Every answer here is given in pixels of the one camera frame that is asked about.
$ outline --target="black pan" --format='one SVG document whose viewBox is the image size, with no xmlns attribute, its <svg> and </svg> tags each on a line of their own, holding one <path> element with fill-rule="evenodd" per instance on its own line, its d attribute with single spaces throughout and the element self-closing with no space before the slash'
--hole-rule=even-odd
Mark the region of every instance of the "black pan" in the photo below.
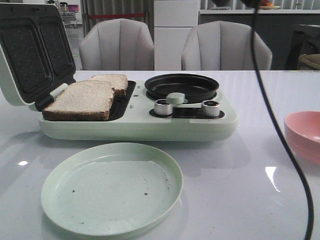
<svg viewBox="0 0 320 240">
<path fill-rule="evenodd" d="M 207 76 L 172 73 L 154 76 L 144 83 L 147 95 L 155 100 L 170 93 L 183 93 L 188 104 L 200 103 L 214 97 L 219 83 Z"/>
</svg>

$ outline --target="bowl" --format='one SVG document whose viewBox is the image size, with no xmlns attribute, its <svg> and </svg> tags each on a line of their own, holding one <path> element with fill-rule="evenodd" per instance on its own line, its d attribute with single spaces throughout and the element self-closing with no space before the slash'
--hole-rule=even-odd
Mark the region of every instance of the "bowl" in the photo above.
<svg viewBox="0 0 320 240">
<path fill-rule="evenodd" d="M 284 119 L 284 133 L 292 151 L 320 166 L 320 111 L 299 111 Z"/>
</svg>

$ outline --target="power cord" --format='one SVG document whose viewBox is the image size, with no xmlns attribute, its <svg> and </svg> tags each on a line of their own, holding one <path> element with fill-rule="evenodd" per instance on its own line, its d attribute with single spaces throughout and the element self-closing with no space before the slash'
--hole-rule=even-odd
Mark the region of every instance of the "power cord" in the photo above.
<svg viewBox="0 0 320 240">
<path fill-rule="evenodd" d="M 256 24 L 257 24 L 257 19 L 258 19 L 258 10 L 259 10 L 259 5 L 260 5 L 260 1 L 259 0 L 254 0 L 254 13 L 252 16 L 252 24 L 251 24 L 251 38 L 250 38 L 250 47 L 251 47 L 251 55 L 252 55 L 252 62 L 253 62 L 253 66 L 254 66 L 254 71 L 258 80 L 258 84 L 262 93 L 262 97 L 265 103 L 265 106 L 268 110 L 269 116 L 272 120 L 273 126 L 278 134 L 278 137 L 283 145 L 283 147 L 286 150 L 286 153 L 288 154 L 288 156 L 290 157 L 290 160 L 293 164 L 293 166 L 295 167 L 304 191 L 305 191 L 305 195 L 306 195 L 306 200 L 307 200 L 307 207 L 308 207 L 308 220 L 307 220 L 307 227 L 306 227 L 306 231 L 305 231 L 305 235 L 304 235 L 304 240 L 310 240 L 311 236 L 312 236 L 312 232 L 313 232 L 313 227 L 314 227 L 314 219 L 315 219 L 315 213 L 314 213 L 314 204 L 313 204 L 313 199 L 312 199 L 312 195 L 311 195 L 311 191 L 310 191 L 310 187 L 308 185 L 308 181 L 306 179 L 306 176 L 304 175 L 302 169 L 300 168 L 299 164 L 297 163 L 297 160 L 295 159 L 295 156 L 293 155 L 292 151 L 289 148 L 289 145 L 278 125 L 278 122 L 276 120 L 276 117 L 273 113 L 273 110 L 271 108 L 270 102 L 268 100 L 267 94 L 266 94 L 266 90 L 262 81 L 262 77 L 260 75 L 259 72 L 259 68 L 258 68 L 258 64 L 257 64 L 257 60 L 256 60 L 256 54 L 255 54 L 255 29 L 256 29 Z"/>
</svg>

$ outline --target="bread slice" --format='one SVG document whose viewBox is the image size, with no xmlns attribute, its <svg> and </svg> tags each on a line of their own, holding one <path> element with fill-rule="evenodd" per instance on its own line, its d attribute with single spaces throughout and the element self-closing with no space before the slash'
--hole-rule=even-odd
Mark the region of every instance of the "bread slice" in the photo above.
<svg viewBox="0 0 320 240">
<path fill-rule="evenodd" d="M 124 74 L 94 75 L 89 80 L 98 80 L 111 83 L 115 96 L 123 96 L 127 94 L 128 78 Z"/>
<path fill-rule="evenodd" d="M 79 81 L 62 91 L 42 115 L 51 121 L 106 121 L 113 99 L 109 82 Z"/>
</svg>

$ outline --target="chair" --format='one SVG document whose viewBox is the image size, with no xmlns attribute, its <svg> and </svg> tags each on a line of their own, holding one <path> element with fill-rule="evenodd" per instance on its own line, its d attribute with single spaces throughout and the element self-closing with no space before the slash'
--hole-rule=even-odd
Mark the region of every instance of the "chair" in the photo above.
<svg viewBox="0 0 320 240">
<path fill-rule="evenodd" d="M 147 25 L 130 19 L 96 24 L 80 44 L 82 70 L 154 69 L 154 43 Z"/>
<path fill-rule="evenodd" d="M 194 26 L 182 51 L 182 70 L 253 70 L 248 25 L 213 21 Z M 260 70 L 270 70 L 272 52 L 255 34 L 255 54 Z"/>
</svg>

